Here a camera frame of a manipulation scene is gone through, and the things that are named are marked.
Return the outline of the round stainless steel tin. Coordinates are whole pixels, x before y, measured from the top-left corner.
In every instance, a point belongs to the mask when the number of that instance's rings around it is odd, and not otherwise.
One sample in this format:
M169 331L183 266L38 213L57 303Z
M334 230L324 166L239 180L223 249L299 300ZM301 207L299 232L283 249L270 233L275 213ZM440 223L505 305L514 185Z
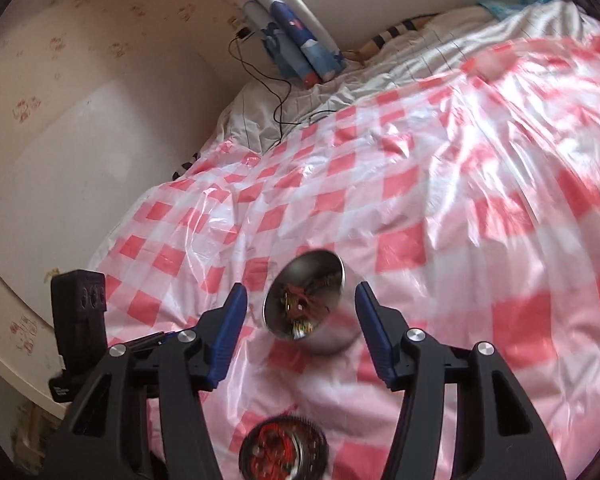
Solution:
M346 350L361 335L354 295L362 278L336 252L313 249L276 275L263 321L276 338L317 356Z

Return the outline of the red white checkered plastic sheet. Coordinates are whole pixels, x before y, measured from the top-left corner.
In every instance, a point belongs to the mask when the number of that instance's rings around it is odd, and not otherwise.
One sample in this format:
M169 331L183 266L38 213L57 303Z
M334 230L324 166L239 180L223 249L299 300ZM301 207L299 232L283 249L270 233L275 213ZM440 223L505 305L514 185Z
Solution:
M232 366L204 399L227 479L280 413L325 431L329 478L384 468L401 401L364 342L307 356L263 323L275 274L313 248L438 341L491 341L576 478L600 449L600 25L503 42L263 155L215 145L108 236L93 266L112 344L192 326L246 286Z

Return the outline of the cartoon print left curtain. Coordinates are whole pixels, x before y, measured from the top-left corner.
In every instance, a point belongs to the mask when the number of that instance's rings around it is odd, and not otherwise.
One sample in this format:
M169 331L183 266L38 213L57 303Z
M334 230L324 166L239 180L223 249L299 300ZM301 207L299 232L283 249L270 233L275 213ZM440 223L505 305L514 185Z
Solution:
M346 60L303 0L235 0L279 73L302 88L335 79Z

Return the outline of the striped pillow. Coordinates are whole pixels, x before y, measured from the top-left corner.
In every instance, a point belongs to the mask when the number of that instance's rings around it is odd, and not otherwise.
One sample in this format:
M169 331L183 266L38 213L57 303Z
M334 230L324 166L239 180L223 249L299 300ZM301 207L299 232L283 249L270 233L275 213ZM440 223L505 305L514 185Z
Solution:
M419 32L436 16L437 13L422 14L414 16L414 18L407 18L406 20L400 21L398 24L392 25L382 32L378 32L377 35L366 41L362 47L343 51L343 57L347 61L364 64L379 53L388 42L394 38L409 35L411 32Z

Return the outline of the wall power outlet with plug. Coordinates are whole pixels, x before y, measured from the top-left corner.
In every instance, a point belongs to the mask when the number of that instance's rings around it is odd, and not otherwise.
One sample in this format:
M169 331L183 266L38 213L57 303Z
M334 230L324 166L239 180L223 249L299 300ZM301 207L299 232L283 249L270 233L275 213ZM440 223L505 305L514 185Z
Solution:
M232 15L228 20L227 24L234 32L234 37L238 42L244 42L253 36L254 30L251 25L248 24L245 18L238 18L238 16Z

